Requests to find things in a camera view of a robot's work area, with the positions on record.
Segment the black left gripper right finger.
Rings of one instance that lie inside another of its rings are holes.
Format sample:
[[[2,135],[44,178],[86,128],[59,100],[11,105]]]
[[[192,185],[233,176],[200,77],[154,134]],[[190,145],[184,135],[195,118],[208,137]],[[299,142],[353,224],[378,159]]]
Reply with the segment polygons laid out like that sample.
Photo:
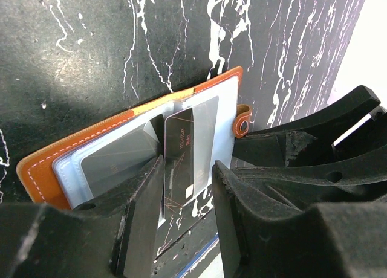
[[[386,204],[289,207],[212,169],[216,224],[226,277],[385,277]]]

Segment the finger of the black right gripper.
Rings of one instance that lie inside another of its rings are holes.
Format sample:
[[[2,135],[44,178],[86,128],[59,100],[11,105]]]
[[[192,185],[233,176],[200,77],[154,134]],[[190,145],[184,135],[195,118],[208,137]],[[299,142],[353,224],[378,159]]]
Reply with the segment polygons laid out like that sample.
[[[379,104],[373,90],[360,85],[314,114],[236,139],[234,157],[264,167],[315,164],[334,141]]]
[[[243,167],[242,181],[286,204],[386,199],[386,146],[346,160],[303,167]]]

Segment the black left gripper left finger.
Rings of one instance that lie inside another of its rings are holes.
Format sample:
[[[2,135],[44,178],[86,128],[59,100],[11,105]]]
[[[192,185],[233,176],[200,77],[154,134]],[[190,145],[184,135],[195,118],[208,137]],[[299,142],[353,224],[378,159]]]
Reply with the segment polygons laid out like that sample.
[[[1,205],[2,277],[150,277],[164,159],[76,207]]]

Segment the brown leather card holder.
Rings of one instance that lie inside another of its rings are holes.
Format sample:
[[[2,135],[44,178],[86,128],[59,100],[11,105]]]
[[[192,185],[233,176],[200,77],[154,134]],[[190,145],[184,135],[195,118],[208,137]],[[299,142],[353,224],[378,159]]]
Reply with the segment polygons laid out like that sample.
[[[18,177],[33,201],[73,209],[133,177],[154,157],[164,157],[163,114],[168,102],[218,96],[209,179],[203,192],[211,182],[214,162],[229,165],[234,139],[247,132],[250,110],[238,103],[243,72],[237,66],[65,137],[23,158],[16,168]]]

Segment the black VIP credit card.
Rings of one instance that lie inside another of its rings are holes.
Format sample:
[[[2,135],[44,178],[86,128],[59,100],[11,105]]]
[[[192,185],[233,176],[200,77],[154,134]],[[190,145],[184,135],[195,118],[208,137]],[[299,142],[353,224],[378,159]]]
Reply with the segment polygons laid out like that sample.
[[[167,103],[159,224],[166,220],[166,210],[184,207],[208,184],[218,103],[218,96]]]

